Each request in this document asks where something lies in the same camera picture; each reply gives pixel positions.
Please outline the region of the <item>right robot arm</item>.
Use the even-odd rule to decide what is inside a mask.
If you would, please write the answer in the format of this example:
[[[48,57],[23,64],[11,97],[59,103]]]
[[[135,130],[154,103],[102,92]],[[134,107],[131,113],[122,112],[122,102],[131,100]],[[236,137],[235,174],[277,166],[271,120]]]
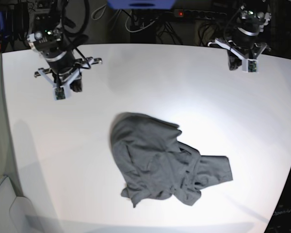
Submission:
[[[77,77],[68,87],[74,92],[81,92],[81,70],[91,68],[89,59],[78,49],[88,39],[84,31],[89,22],[89,1],[84,1],[84,20],[81,28],[74,33],[67,30],[76,27],[66,16],[68,3],[67,0],[37,0],[27,42],[48,63],[49,68],[43,73],[52,74],[56,91],[63,92],[62,86],[76,71]]]

